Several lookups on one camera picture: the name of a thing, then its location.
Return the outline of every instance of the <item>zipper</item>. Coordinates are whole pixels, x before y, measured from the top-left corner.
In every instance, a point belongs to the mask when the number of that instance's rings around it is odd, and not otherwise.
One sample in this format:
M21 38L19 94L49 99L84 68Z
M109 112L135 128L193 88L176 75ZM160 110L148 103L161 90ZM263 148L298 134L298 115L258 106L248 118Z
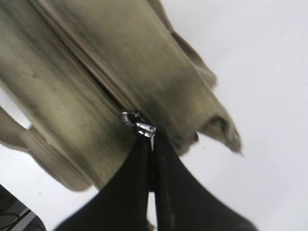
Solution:
M97 63L89 56L69 34L68 30L64 29L53 16L52 12L46 9L37 0L30 0L34 9L39 13L48 27L54 32L56 37L66 47L68 52L73 56L75 61L82 67L89 75L93 82L99 86L103 94L113 102L114 106L120 111L135 111L135 105L129 100L127 96L116 84L106 71L102 70Z

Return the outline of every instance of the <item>metal zipper pull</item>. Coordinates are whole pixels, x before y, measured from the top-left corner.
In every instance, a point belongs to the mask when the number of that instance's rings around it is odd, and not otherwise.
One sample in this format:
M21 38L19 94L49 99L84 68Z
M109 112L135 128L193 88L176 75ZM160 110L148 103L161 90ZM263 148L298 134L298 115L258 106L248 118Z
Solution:
M150 138L151 149L153 152L156 127L147 124L146 121L140 116L139 112L123 112L122 120L126 126L133 128L138 134Z

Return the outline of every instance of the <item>bag strap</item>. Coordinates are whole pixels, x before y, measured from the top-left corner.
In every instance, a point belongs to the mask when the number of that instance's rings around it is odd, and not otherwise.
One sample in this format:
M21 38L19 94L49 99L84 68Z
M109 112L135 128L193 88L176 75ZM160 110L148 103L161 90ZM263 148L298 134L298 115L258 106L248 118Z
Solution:
M2 107L0 107L0 144L22 152L29 152L20 135L26 129L17 123Z

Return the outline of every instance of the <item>fabric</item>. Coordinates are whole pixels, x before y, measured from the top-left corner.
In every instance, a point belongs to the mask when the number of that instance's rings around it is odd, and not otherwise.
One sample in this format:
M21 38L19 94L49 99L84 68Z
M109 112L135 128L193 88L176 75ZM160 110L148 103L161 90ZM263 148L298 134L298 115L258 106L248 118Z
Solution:
M110 182L88 204L55 231L147 231L150 142L136 140L131 153Z
M155 193L159 231L257 231L209 193L159 133L154 153L149 139L138 137L106 187L55 231L146 231L150 188Z
M118 171L136 139L123 110L141 112L178 154L197 131L240 151L210 89L215 75L159 1L0 1L0 31L0 86L33 124L18 136L14 121L0 123L2 144L29 152L66 187L101 189Z
M159 133L153 158L159 231L257 231L250 221L206 190Z

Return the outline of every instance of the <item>bag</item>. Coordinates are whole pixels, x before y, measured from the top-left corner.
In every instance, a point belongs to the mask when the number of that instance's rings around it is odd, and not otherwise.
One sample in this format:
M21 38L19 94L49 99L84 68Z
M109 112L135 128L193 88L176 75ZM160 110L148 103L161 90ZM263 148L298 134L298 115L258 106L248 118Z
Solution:
M67 188L101 189L136 135L141 112L178 154L199 131L238 152L211 91L215 75L174 31L158 0L0 1L0 86L32 122L0 109L1 144L29 153Z

